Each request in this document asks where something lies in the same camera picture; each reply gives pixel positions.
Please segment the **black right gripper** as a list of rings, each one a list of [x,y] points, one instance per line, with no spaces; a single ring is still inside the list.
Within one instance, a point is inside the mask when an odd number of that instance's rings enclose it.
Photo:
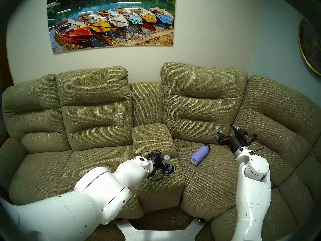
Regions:
[[[248,136],[248,132],[240,129],[239,127],[231,124],[231,129],[235,133],[234,135],[225,136],[218,126],[215,127],[215,139],[217,140],[220,146],[227,146],[233,154],[237,150],[243,147],[249,147],[250,144],[248,140],[250,137]]]

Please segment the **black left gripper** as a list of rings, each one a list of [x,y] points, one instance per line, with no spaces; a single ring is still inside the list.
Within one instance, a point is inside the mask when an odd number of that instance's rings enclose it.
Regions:
[[[154,172],[155,170],[160,170],[163,173],[173,173],[173,164],[171,162],[162,162],[162,153],[159,150],[154,152],[147,151],[149,154],[147,158],[152,163],[152,168],[149,169],[149,173]]]

